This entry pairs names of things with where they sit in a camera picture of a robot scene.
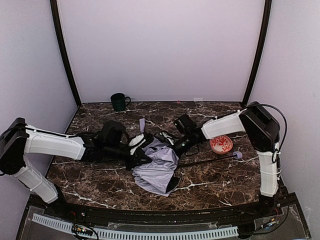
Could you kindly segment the lavender folding umbrella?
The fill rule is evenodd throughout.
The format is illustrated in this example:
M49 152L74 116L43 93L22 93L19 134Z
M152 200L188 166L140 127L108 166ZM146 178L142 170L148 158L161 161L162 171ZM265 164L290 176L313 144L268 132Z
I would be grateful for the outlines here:
M161 196L169 196L178 186L180 178L175 176L180 157L191 147L204 142L206 139L200 127L183 115L174 122L177 129L184 134L176 139L174 145L161 142L154 137L153 142L146 147L139 147L135 152L144 152L152 159L151 163L132 168L135 184L142 189ZM139 120L140 134L145 132L145 119Z

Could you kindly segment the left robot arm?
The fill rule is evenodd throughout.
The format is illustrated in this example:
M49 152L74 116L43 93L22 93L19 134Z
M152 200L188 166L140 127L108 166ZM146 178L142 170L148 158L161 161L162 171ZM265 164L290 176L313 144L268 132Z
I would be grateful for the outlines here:
M14 176L48 205L64 204L61 190L32 166L26 154L81 162L123 160L125 168L132 170L152 162L143 150L151 141L153 137L145 133L130 138L126 127L114 120L106 121L97 132L68 135L36 128L18 117L0 136L0 174Z

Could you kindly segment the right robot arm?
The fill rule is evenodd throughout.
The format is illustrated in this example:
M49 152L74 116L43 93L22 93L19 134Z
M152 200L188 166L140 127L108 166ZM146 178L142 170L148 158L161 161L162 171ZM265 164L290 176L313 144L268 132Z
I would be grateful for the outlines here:
M217 116L197 125L184 114L174 125L183 137L173 143L177 156L191 147L222 135L246 132L256 150L260 166L260 196L268 200L276 196L281 172L280 153L284 137L280 136L279 122L267 111L268 104L252 102L243 109Z

